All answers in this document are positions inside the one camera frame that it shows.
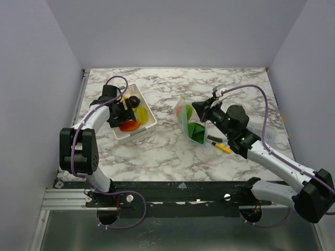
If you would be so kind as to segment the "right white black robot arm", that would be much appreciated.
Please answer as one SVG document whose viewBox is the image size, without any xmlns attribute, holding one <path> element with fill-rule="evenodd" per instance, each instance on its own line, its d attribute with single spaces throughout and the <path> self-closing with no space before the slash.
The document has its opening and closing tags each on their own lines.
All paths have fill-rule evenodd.
<svg viewBox="0 0 335 251">
<path fill-rule="evenodd" d="M 249 117 L 244 108 L 231 105 L 226 112 L 221 103 L 210 98 L 193 102 L 201 122 L 210 121 L 228 139 L 230 149 L 285 181 L 279 185 L 258 178 L 250 180 L 250 187 L 241 191 L 241 200 L 248 205 L 258 200 L 272 201 L 294 209 L 304 220 L 318 223 L 334 205 L 334 183 L 331 174 L 305 167 L 264 143 L 247 128 Z"/>
</svg>

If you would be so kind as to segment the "green toy leaf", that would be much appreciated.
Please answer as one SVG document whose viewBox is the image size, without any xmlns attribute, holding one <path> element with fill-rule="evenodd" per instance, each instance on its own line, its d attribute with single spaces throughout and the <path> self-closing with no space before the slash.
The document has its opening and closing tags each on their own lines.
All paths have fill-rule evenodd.
<svg viewBox="0 0 335 251">
<path fill-rule="evenodd" d="M 186 119 L 187 121 L 189 121 L 193 115 L 193 107 L 191 105 L 186 105 L 185 110 L 186 110 Z"/>
<path fill-rule="evenodd" d="M 187 124 L 188 137 L 199 144 L 204 144 L 205 127 L 202 124 L 191 122 Z"/>
</svg>

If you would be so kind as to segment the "clear zip top bag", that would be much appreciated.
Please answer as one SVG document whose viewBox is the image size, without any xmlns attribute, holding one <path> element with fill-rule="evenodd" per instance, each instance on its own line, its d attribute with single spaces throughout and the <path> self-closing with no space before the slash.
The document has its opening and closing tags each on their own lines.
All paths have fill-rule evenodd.
<svg viewBox="0 0 335 251">
<path fill-rule="evenodd" d="M 185 137 L 196 145 L 205 146 L 207 140 L 206 125 L 200 121 L 192 104 L 194 99 L 182 95 L 174 107 L 173 113 Z"/>
</svg>

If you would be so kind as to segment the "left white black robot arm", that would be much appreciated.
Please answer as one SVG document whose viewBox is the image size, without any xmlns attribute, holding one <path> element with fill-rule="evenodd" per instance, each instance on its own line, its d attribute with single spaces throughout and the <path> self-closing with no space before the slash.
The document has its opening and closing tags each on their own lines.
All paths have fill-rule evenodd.
<svg viewBox="0 0 335 251">
<path fill-rule="evenodd" d="M 122 123 L 135 119 L 131 103 L 122 102 L 125 90 L 113 85 L 104 85 L 102 95 L 91 103 L 89 112 L 71 128 L 60 131 L 60 167 L 75 177 L 81 178 L 98 196 L 102 205 L 115 203 L 116 188 L 99 168 L 99 153 L 96 133 L 104 123 L 118 128 Z"/>
</svg>

